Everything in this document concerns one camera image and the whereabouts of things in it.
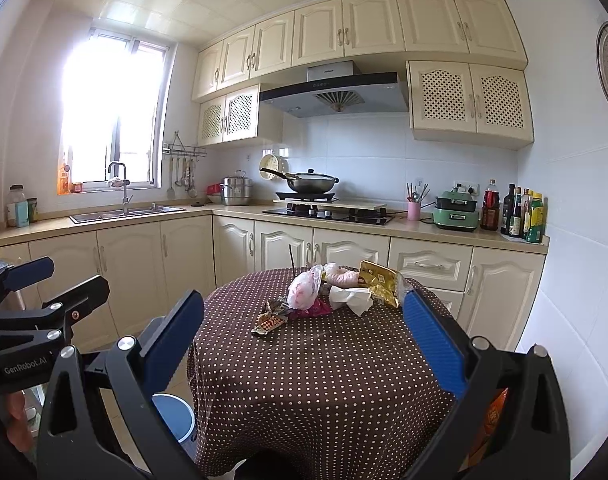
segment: range hood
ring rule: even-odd
[[[260,102],[295,117],[408,111],[408,88],[397,72],[360,74],[343,61],[309,68],[307,79],[263,91]]]

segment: blue trash bin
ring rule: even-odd
[[[195,414],[191,406],[180,397],[170,394],[154,394],[153,404],[177,442],[194,458],[195,443],[191,441],[191,434],[195,430]]]

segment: dining table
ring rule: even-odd
[[[381,301],[251,334],[266,300],[306,270],[271,269],[220,286],[189,348],[197,466],[219,476],[261,450],[287,456],[305,480],[400,478],[455,402],[404,323]],[[415,280],[443,316],[439,299]]]

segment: kitchen sink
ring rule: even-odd
[[[100,213],[85,213],[83,215],[72,215],[70,219],[76,224],[83,224],[84,222],[96,222],[98,220],[113,220],[116,218],[129,218],[132,216],[141,215],[152,215],[158,213],[172,213],[173,211],[186,211],[181,207],[168,207],[164,205],[152,204],[150,207],[133,207],[128,210],[128,213],[124,214],[121,209],[115,209],[113,211],[103,211]]]

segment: green electric cooker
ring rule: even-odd
[[[459,186],[445,191],[435,199],[433,222],[440,229],[473,232],[478,228],[478,202]]]

